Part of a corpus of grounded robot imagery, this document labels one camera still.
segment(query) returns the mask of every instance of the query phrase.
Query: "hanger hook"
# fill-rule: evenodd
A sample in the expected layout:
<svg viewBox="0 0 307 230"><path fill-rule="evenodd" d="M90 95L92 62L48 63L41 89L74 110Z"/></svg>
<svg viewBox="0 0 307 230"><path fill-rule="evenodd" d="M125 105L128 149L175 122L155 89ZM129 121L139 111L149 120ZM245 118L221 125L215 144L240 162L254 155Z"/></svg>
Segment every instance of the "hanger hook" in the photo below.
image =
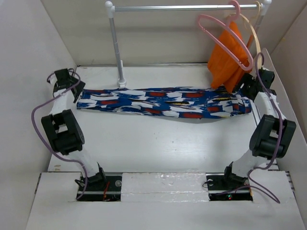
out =
<svg viewBox="0 0 307 230"><path fill-rule="evenodd" d="M240 17L240 13L241 13L240 4L236 0L230 0L229 1L229 5L234 5L235 6L236 13L231 15L230 17L228 17L227 22L226 22L226 26L229 26L232 21L234 21L238 17Z"/></svg>

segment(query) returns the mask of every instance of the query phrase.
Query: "orange cloth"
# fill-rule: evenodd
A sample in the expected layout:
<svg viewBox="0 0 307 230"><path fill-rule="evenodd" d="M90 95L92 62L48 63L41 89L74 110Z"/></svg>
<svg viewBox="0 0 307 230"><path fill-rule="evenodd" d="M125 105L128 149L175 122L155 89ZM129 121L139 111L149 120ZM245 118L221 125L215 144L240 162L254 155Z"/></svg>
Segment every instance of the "orange cloth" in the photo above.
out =
<svg viewBox="0 0 307 230"><path fill-rule="evenodd" d="M232 29L241 40L243 40L236 23L231 22L229 28ZM222 42L242 62L242 64L245 66L249 65L247 54L230 33L224 30L219 37L219 41ZM241 69L241 67L218 44L215 44L208 62L208 69L213 75L211 87L216 89L224 84L228 92L232 92L233 88L246 72Z"/></svg>

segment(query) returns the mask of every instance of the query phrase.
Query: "white wall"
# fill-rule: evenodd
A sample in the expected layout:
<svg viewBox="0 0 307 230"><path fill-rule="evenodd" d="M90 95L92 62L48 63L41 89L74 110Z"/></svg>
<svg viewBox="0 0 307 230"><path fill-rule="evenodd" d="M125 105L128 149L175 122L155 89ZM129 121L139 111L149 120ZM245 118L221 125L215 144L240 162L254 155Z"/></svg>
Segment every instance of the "white wall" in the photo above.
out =
<svg viewBox="0 0 307 230"><path fill-rule="evenodd" d="M272 53L276 71L287 92L298 123L307 139L307 7L303 9L296 21L288 30L284 39ZM307 151L303 135L297 128L288 153L278 161L279 166L290 171L298 206L307 224Z"/></svg>
<svg viewBox="0 0 307 230"><path fill-rule="evenodd" d="M31 124L50 98L46 77L75 64L39 0L0 0L0 223L24 230L50 154ZM46 115L43 108L37 117Z"/></svg>
<svg viewBox="0 0 307 230"><path fill-rule="evenodd" d="M42 0L46 11L78 65L115 64L106 0ZM229 0L112 0L116 6L228 4ZM238 0L251 4L255 0ZM262 21L259 40L272 52L306 0L272 0ZM124 64L207 62L214 42L196 26L200 13L223 19L233 11L126 12L115 14ZM247 17L255 10L242 11ZM241 32L248 37L240 24ZM215 35L221 28L206 23Z"/></svg>

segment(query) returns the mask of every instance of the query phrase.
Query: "red wire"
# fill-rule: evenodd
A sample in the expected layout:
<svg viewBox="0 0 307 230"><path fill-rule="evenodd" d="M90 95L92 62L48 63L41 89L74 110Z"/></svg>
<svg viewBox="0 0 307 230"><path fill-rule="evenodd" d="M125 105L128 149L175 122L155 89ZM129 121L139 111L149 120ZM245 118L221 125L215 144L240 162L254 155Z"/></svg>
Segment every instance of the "red wire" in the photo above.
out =
<svg viewBox="0 0 307 230"><path fill-rule="evenodd" d="M106 192L107 192L107 189L109 188L109 185L110 185L110 181L106 184L106 189L104 190L104 198L102 201L104 201L106 198Z"/></svg>

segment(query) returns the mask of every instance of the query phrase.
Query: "patterned fabric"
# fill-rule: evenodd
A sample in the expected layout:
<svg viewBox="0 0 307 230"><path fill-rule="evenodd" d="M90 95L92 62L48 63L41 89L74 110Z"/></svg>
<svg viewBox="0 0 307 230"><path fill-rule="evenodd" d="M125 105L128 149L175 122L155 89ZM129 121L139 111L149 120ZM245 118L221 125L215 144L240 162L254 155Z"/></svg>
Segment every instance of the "patterned fabric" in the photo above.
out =
<svg viewBox="0 0 307 230"><path fill-rule="evenodd" d="M181 118L224 118L251 112L249 99L225 87L83 90L78 109Z"/></svg>

